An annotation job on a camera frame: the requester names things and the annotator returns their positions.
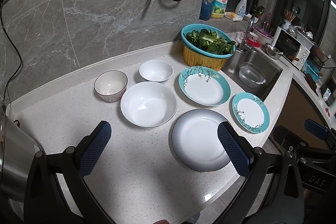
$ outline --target white bowl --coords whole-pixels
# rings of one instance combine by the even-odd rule
[[[111,70],[100,75],[94,89],[98,95],[107,102],[119,100],[127,89],[127,76],[121,71]]]
[[[247,36],[250,40],[252,40],[253,42],[256,42],[259,39],[259,36],[257,36],[255,33],[250,32]]]
[[[139,68],[140,75],[148,81],[162,82],[173,75],[173,68],[162,60],[150,60]]]
[[[177,100],[165,85],[141,82],[130,87],[120,102],[127,120],[140,127],[157,127],[168,122],[175,114]]]
[[[272,45],[273,41],[274,41],[274,37],[270,38],[270,37],[267,37],[266,35],[263,35],[261,32],[258,32],[256,29],[252,29],[252,32],[254,34],[256,34],[257,36],[259,36],[258,38],[258,43],[260,45],[265,45],[266,46],[266,43],[269,43]]]

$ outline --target white speckled countertop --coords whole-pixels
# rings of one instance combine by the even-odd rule
[[[101,100],[93,84],[101,73],[121,70],[128,76],[130,87],[144,81],[138,69],[142,62],[154,58],[174,68],[172,77],[163,84],[175,93],[178,109],[162,126],[139,128],[123,117],[120,101]],[[277,64],[283,72],[264,102],[270,114],[270,126],[265,132],[253,134],[237,125],[230,105],[233,96],[243,90],[224,73],[231,87],[231,97],[223,105],[209,107],[225,116],[253,147],[262,146],[270,134],[296,70],[285,60]],[[85,177],[92,193],[117,223],[151,224],[167,219],[172,224],[180,224],[216,200],[239,177],[232,163],[219,171],[200,173],[184,166],[174,155],[169,140],[174,122],[191,109],[206,108],[189,100],[179,88],[178,76],[187,67],[181,43],[149,47],[98,62],[47,83],[11,103],[7,114],[19,119],[21,128],[39,141],[48,154],[76,146],[101,120],[108,121],[112,137],[92,174]],[[300,75],[294,77],[298,83],[302,81]],[[70,207],[76,211],[62,177],[60,183]]]

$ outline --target blue utensil holder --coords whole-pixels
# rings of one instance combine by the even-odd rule
[[[212,12],[212,3],[208,1],[202,1],[201,12],[199,18],[201,20],[209,20]]]

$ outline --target stainless steel sink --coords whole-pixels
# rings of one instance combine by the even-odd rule
[[[249,62],[255,65],[258,70],[265,75],[266,82],[256,88],[250,88],[245,85],[239,78],[239,66],[243,62]],[[267,56],[264,56],[261,52],[249,50],[244,52],[236,51],[234,55],[227,60],[222,71],[236,82],[245,92],[252,93],[264,101],[278,80],[282,68]]]

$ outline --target yellow basket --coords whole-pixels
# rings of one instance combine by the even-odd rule
[[[200,55],[197,52],[189,50],[185,45],[183,45],[183,59],[190,67],[202,66],[215,71],[220,71],[227,60],[227,58],[217,59]]]

